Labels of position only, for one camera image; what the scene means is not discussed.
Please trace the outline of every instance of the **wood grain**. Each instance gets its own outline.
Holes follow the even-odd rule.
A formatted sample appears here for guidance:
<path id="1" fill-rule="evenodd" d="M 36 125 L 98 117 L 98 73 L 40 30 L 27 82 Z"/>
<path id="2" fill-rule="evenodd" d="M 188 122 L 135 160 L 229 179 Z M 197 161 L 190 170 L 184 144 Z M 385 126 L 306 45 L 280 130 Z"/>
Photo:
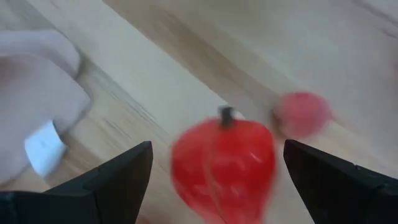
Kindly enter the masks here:
<path id="1" fill-rule="evenodd" d="M 384 153 L 391 144 L 373 141 L 370 145 L 356 126 L 369 118 L 370 112 L 351 105 L 367 103 L 353 93 L 364 87 L 341 86 L 347 76 L 334 76 L 356 74 L 348 79 L 351 85 L 363 72 L 364 84 L 369 86 L 375 81 L 370 75 L 380 72 L 382 78 L 375 85 L 388 91 L 373 100 L 381 101 L 386 95 L 386 101 L 391 101 L 394 92 L 384 84 L 392 81 L 395 72 L 394 41 L 358 22 L 360 17 L 350 18 L 340 5 L 311 0 L 301 5 L 291 0 L 105 2 L 0 0 L 0 12 L 6 11 L 0 13 L 2 29 L 55 27 L 81 50 L 85 66 L 78 82 L 93 100 L 83 119 L 63 136 L 69 150 L 56 172 L 42 180 L 27 170 L 2 189 L 45 190 L 151 140 L 154 168 L 141 214 L 152 223 L 202 223 L 172 187 L 170 143 L 226 103 L 243 114 L 239 117 L 271 128 L 272 108 L 279 96 L 301 88 L 319 91 L 336 108 L 334 122 L 305 143 L 398 177 L 398 167 L 391 162 L 395 148 L 380 156 L 378 150 Z M 349 25 L 329 21 L 340 14 Z M 375 61 L 376 56 L 382 60 Z M 390 116 L 395 104 L 391 105 L 380 115 Z M 352 114 L 359 118 L 352 121 Z M 379 126 L 383 131 L 388 128 Z M 273 131 L 278 141 L 283 140 Z M 265 221 L 313 223 L 287 173 L 281 144 L 277 148 L 279 175 Z"/>

